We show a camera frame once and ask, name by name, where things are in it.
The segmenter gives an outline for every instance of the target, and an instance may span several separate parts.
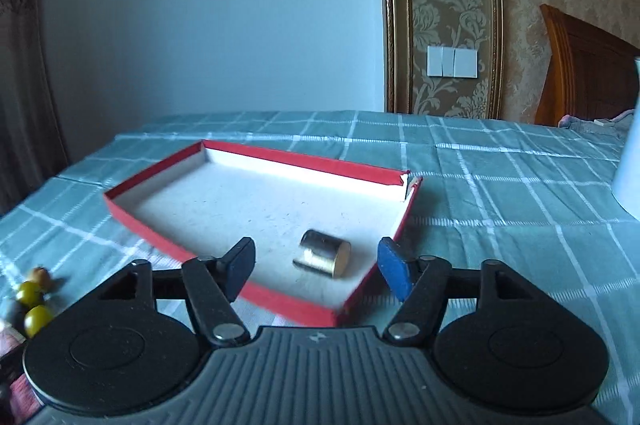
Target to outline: bedsheet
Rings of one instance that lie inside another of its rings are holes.
[[[595,402],[612,423],[640,422],[640,223],[610,191],[623,142],[612,136],[496,120],[368,112],[172,116],[109,145],[50,179],[0,220],[0,294],[29,269],[66,282],[60,311],[137,257],[177,263],[112,219],[102,192],[202,138],[293,150],[399,169],[425,181],[402,241],[454,267],[505,261],[591,325],[610,351]],[[475,301],[452,301],[446,321]],[[381,278],[367,286],[353,323],[382,328],[399,303]],[[286,325],[243,300],[253,332]],[[159,309],[186,321],[184,305]]]

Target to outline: white cylinder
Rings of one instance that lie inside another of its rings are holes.
[[[636,66],[640,76],[640,58]],[[640,97],[611,189],[622,208],[640,221]]]

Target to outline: light switch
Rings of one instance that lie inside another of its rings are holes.
[[[442,76],[442,46],[427,46],[427,75]]]
[[[478,78],[478,51],[456,48],[453,55],[453,76],[460,79]]]
[[[453,56],[454,56],[453,48],[447,47],[447,46],[442,47],[442,76],[443,77],[453,76]]]

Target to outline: curtain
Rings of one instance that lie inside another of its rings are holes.
[[[66,165],[40,47],[38,0],[0,0],[0,216]]]

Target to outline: brown headboard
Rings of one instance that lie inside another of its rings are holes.
[[[634,58],[640,49],[548,4],[540,10],[551,62],[536,124],[556,126],[564,115],[612,118],[635,107],[639,80]]]

